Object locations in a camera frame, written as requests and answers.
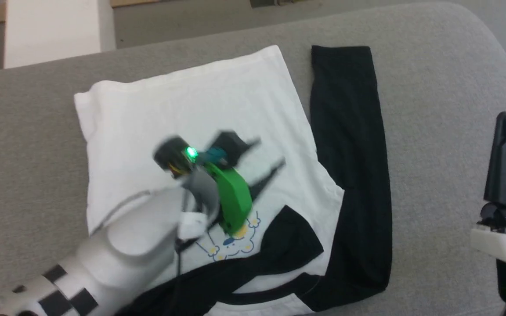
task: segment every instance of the white t-shirt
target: white t-shirt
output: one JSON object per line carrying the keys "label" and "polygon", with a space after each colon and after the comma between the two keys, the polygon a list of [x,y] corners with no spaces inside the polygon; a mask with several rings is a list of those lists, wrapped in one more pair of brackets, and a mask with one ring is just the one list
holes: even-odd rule
{"label": "white t-shirt", "polygon": [[[137,82],[98,82],[76,94],[75,102],[87,140],[90,231],[128,196],[177,185],[152,159],[167,137],[179,134],[202,151],[219,130],[235,130],[243,140],[261,138],[237,167],[247,182],[265,176],[282,158],[286,165],[236,236],[213,228],[185,251],[183,272],[257,253],[268,224],[288,205],[311,224],[324,252],[297,271],[258,276],[237,292],[275,288],[302,272],[325,274],[343,190],[317,161],[309,123],[277,46]],[[150,287],[174,276],[172,265]]]}

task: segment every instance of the cartoon print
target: cartoon print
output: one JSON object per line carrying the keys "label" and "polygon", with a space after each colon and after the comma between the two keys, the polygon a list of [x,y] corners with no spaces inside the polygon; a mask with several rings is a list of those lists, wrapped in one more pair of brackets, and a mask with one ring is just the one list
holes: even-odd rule
{"label": "cartoon print", "polygon": [[233,236],[224,234],[221,230],[207,232],[207,236],[201,238],[196,244],[215,262],[239,255],[245,256],[255,248],[253,237],[259,224],[261,224],[261,218],[259,218],[259,212],[255,212],[254,216],[247,219],[247,222]]}

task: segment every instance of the raglan shirt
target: raglan shirt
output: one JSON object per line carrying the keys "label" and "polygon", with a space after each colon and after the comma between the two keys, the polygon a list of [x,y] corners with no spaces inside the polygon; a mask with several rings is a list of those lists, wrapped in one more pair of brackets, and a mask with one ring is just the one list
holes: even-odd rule
{"label": "raglan shirt", "polygon": [[[392,260],[391,198],[387,167],[385,135],[377,93],[372,54],[368,47],[312,48],[314,84],[311,95],[311,128],[318,150],[318,160],[333,180],[345,190],[339,220],[331,247],[329,266],[323,276],[301,273],[291,282],[273,289],[237,294],[233,287],[222,284],[210,291],[205,283],[193,287],[189,279],[217,282],[235,277],[235,267],[257,262],[259,258],[224,260],[184,274],[181,284],[191,297],[175,298],[176,305],[194,305],[193,298],[207,296],[205,306],[193,310],[177,307],[173,315],[209,316],[299,315],[319,312],[350,304],[385,290]],[[270,224],[263,243],[277,242],[273,229],[281,226],[281,218],[299,218],[291,208],[284,208]],[[307,226],[297,220],[297,230],[306,240]],[[290,254],[297,244],[287,239]],[[280,272],[294,269],[287,266],[295,256],[283,256],[276,262]],[[265,264],[275,264],[266,260]],[[253,269],[259,275],[270,274],[263,268]],[[127,306],[121,315],[157,315],[173,300],[174,281],[154,288]]]}
{"label": "raglan shirt", "polygon": [[[303,273],[325,274],[343,189],[317,160],[309,123],[279,48],[132,83],[99,82],[76,94],[75,102],[87,141],[89,231],[118,205],[122,207],[111,220],[148,198],[141,194],[125,204],[128,197],[179,185],[151,158],[163,140],[179,134],[201,151],[220,130],[234,130],[244,140],[261,140],[237,167],[248,183],[283,158],[286,165],[255,201],[241,230],[227,236],[215,226],[185,251],[181,270],[188,273],[255,256],[269,224],[287,205],[306,220],[323,251],[297,269],[255,276],[235,292],[271,290]],[[149,288],[175,274],[172,264]]]}

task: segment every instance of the gray sofa cushion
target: gray sofa cushion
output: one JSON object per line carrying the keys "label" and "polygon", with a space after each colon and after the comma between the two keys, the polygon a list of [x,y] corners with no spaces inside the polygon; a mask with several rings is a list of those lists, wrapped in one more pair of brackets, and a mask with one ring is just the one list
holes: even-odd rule
{"label": "gray sofa cushion", "polygon": [[86,237],[87,161],[73,106],[130,82],[280,46],[306,111],[310,47],[370,46],[386,130],[394,262],[383,294],[323,315],[495,315],[494,260],[469,247],[506,54],[468,10],[409,4],[0,71],[0,290]]}

